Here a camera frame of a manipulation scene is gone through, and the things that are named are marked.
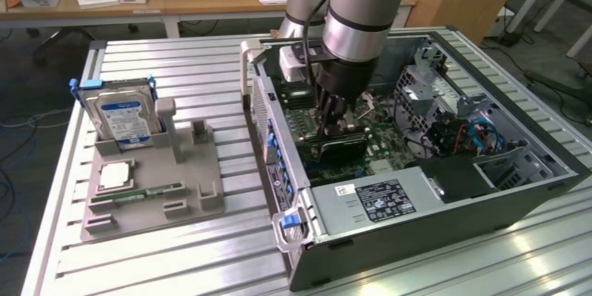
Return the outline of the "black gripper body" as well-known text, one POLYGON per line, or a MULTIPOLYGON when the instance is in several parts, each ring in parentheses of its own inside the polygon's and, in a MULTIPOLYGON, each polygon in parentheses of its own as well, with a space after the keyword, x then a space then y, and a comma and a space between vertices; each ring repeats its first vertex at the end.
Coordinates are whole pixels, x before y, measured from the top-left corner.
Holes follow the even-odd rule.
POLYGON ((340 59, 320 62, 316 75, 318 105, 326 105, 331 97, 354 104, 368 88, 376 64, 376 58, 367 62, 348 62, 340 59))

